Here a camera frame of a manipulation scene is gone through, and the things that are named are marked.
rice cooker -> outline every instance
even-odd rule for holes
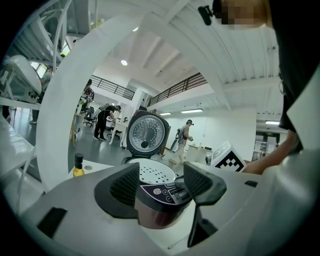
[[[134,208],[139,223],[149,229],[165,229],[176,223],[192,200],[178,176],[169,166],[150,159],[166,143],[169,124],[156,114],[137,110],[126,135],[127,149],[132,153],[122,164],[139,163],[140,186]]]

white column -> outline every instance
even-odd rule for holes
[[[139,89],[136,89],[135,93],[134,93],[134,96],[131,100],[131,106],[134,108],[134,111],[133,113],[136,112],[136,110],[139,109],[140,105],[141,105],[141,102],[144,98],[144,92],[142,90],[139,90]]]
[[[72,48],[52,77],[36,132],[37,163],[46,192],[67,178],[70,128],[85,84],[97,64],[140,25],[143,16],[131,11],[93,29]]]

button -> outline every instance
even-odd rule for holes
[[[160,188],[155,188],[155,189],[153,190],[153,193],[154,193],[155,195],[159,195],[159,194],[161,194],[161,189],[160,189]]]

man with backpack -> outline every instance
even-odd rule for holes
[[[175,158],[179,156],[180,164],[183,165],[185,161],[185,146],[187,144],[187,140],[193,141],[193,138],[189,135],[190,126],[193,126],[192,120],[186,121],[186,124],[181,128],[178,129],[178,132],[175,136],[176,141],[178,142],[178,150],[174,152],[172,158],[169,159],[169,162],[172,164],[176,164]]]

human arm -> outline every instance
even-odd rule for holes
[[[189,126],[187,126],[184,131],[183,131],[183,137],[186,138],[187,140],[190,138],[189,136]]]
[[[279,165],[292,149],[296,137],[297,135],[295,132],[288,130],[287,138],[280,146],[264,158],[249,163],[243,172],[261,175],[266,168]]]
[[[113,122],[116,123],[116,119],[114,117],[114,113],[110,111],[109,116],[112,118]]]

